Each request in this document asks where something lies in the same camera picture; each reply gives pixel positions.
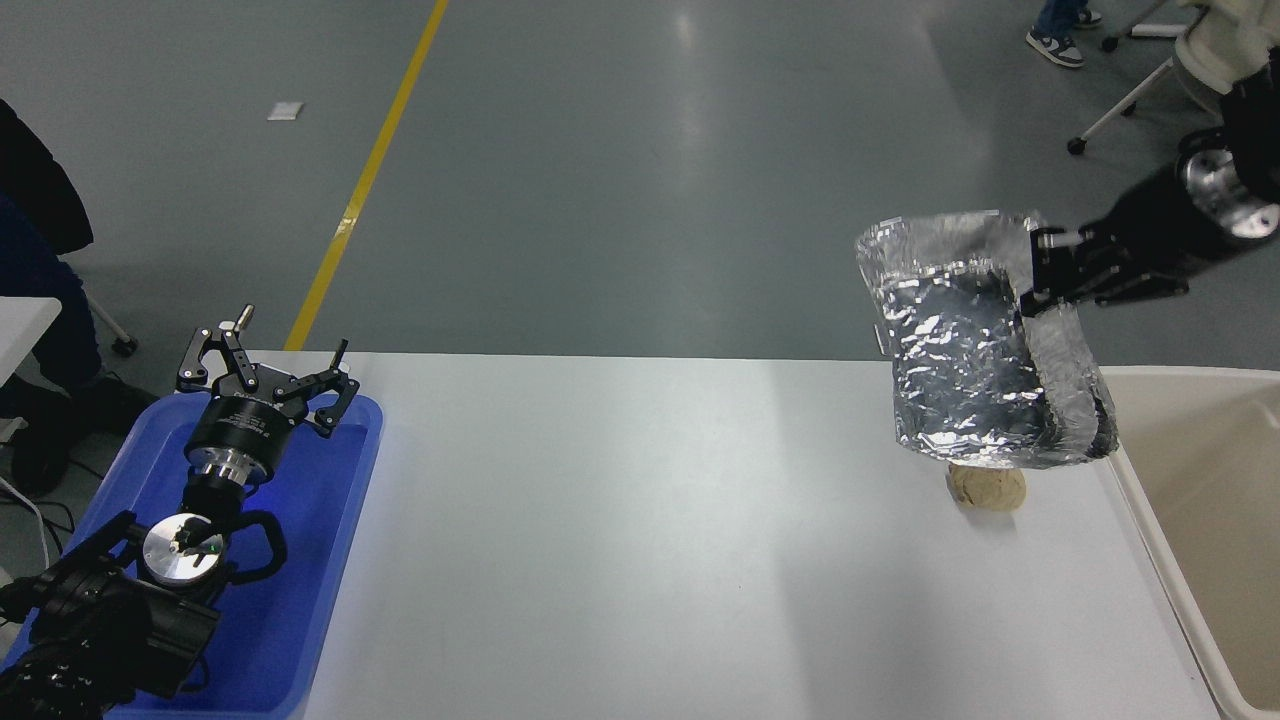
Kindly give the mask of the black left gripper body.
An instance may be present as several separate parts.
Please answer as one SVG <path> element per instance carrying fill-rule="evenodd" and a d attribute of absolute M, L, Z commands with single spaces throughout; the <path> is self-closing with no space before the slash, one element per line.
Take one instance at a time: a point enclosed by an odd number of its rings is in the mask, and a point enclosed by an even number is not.
<path fill-rule="evenodd" d="M 215 397 L 206 406 L 186 445 L 191 465 L 216 451 L 234 451 L 264 471 L 275 471 L 297 420 L 271 404 L 239 396 Z"/>

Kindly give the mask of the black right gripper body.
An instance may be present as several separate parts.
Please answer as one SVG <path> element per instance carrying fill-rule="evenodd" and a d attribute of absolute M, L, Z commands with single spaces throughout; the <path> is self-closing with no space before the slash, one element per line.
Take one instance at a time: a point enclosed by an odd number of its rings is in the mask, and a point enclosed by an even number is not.
<path fill-rule="evenodd" d="M 1165 165 L 1126 191 L 1088 224 L 1088 266 L 1125 281 L 1184 288 L 1243 254 L 1243 242 L 1193 202 L 1176 165 Z"/>

